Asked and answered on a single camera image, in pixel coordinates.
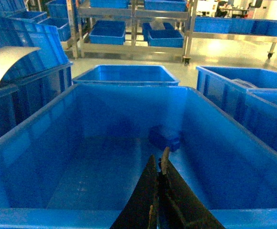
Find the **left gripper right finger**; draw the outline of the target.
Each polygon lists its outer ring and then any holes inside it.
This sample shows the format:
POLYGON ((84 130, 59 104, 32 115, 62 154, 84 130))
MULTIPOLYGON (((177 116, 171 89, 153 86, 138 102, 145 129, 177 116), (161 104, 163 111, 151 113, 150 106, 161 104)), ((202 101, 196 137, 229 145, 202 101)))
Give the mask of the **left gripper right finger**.
POLYGON ((159 159, 159 228, 223 229, 170 162, 169 154, 166 147, 159 159))

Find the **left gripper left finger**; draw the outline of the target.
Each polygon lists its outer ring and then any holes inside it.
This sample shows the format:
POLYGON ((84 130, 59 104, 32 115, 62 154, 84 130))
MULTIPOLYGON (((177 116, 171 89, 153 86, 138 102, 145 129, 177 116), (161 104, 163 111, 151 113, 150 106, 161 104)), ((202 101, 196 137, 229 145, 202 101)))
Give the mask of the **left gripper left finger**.
POLYGON ((158 216, 156 161, 151 155, 136 187, 112 229, 155 229, 158 216))

